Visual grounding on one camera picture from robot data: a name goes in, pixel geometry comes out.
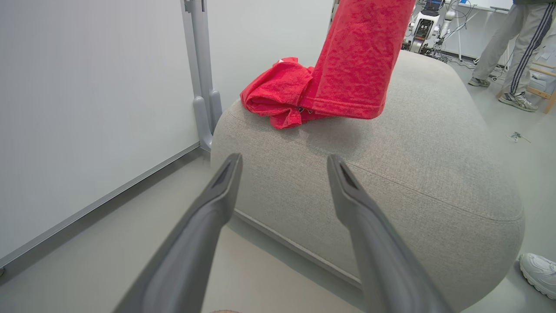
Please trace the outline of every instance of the metal stand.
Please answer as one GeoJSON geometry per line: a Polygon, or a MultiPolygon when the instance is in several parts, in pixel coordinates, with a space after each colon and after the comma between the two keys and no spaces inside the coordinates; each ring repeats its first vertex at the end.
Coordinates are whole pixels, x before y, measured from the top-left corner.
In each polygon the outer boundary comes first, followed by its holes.
{"type": "Polygon", "coordinates": [[[197,133],[201,148],[210,152],[212,135],[222,115],[222,104],[220,93],[212,88],[206,0],[182,0],[181,3],[187,55],[195,94],[193,108],[197,133]]]}

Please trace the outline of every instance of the chair leg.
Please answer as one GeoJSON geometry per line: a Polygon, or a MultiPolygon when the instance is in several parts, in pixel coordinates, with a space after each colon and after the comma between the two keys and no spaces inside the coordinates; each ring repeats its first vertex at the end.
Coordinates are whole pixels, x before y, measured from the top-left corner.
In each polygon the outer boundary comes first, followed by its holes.
{"type": "Polygon", "coordinates": [[[555,102],[556,102],[556,94],[552,94],[552,96],[550,97],[550,99],[548,99],[547,108],[544,109],[544,113],[545,113],[545,114],[548,114],[548,112],[550,112],[550,109],[552,108],[552,106],[554,105],[555,102]]]}

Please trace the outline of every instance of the gray floor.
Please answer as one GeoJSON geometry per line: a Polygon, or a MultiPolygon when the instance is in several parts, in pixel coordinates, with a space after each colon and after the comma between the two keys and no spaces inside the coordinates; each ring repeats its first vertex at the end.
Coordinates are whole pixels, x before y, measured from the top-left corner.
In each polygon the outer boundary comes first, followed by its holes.
{"type": "MultiPolygon", "coordinates": [[[[470,78],[470,70],[454,68],[470,78]]],[[[497,102],[497,84],[466,87],[489,125],[485,136],[518,182],[527,217],[522,251],[556,260],[556,109],[526,113],[497,102]],[[506,135],[514,131],[532,142],[512,143],[506,135]]],[[[207,155],[196,153],[129,190],[113,204],[118,209],[106,209],[100,221],[0,286],[0,312],[110,312],[209,181],[209,166],[207,155]]],[[[234,219],[222,230],[202,312],[226,309],[360,312],[363,301],[356,288],[234,219]]],[[[554,311],[556,301],[512,269],[465,313],[554,311]]]]}
{"type": "MultiPolygon", "coordinates": [[[[539,105],[539,111],[534,113],[503,104],[495,97],[502,80],[493,82],[489,88],[473,87],[466,83],[471,78],[471,70],[450,64],[465,82],[490,129],[490,134],[485,136],[492,136],[495,149],[506,159],[518,183],[526,223],[521,252],[556,260],[556,110],[543,113],[547,101],[534,95],[529,95],[539,105]],[[523,139],[517,143],[509,141],[506,136],[515,131],[531,143],[523,139]]],[[[532,288],[516,266],[494,291],[465,310],[465,313],[475,312],[556,312],[556,301],[532,288]]]]}

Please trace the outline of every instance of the person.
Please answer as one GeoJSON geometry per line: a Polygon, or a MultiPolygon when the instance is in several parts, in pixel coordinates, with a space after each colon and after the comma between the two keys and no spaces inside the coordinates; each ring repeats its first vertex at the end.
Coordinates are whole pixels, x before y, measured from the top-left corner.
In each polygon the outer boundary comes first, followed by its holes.
{"type": "Polygon", "coordinates": [[[503,94],[498,100],[525,111],[536,111],[538,107],[525,96],[530,80],[529,69],[552,25],[555,7],[556,2],[547,0],[514,0],[508,16],[481,54],[469,84],[488,87],[489,75],[498,64],[508,42],[519,34],[512,63],[502,86],[503,94]]]}
{"type": "Polygon", "coordinates": [[[556,262],[532,253],[525,253],[519,256],[519,268],[535,289],[556,300],[556,262]]]}

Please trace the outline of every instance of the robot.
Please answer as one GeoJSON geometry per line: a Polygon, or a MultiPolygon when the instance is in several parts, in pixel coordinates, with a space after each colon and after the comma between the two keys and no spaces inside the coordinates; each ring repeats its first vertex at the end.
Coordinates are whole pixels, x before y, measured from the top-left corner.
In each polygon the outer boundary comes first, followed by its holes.
{"type": "Polygon", "coordinates": [[[446,57],[441,55],[440,49],[444,40],[446,40],[446,35],[450,31],[448,27],[455,17],[459,0],[448,1],[448,11],[444,15],[442,26],[439,26],[437,25],[440,18],[440,13],[438,11],[445,4],[445,0],[426,0],[425,7],[417,15],[415,22],[409,23],[409,30],[411,30],[413,40],[404,42],[402,45],[403,50],[437,58],[444,62],[447,61],[446,57]],[[424,42],[425,40],[433,37],[436,38],[434,40],[434,45],[431,48],[424,42]]]}

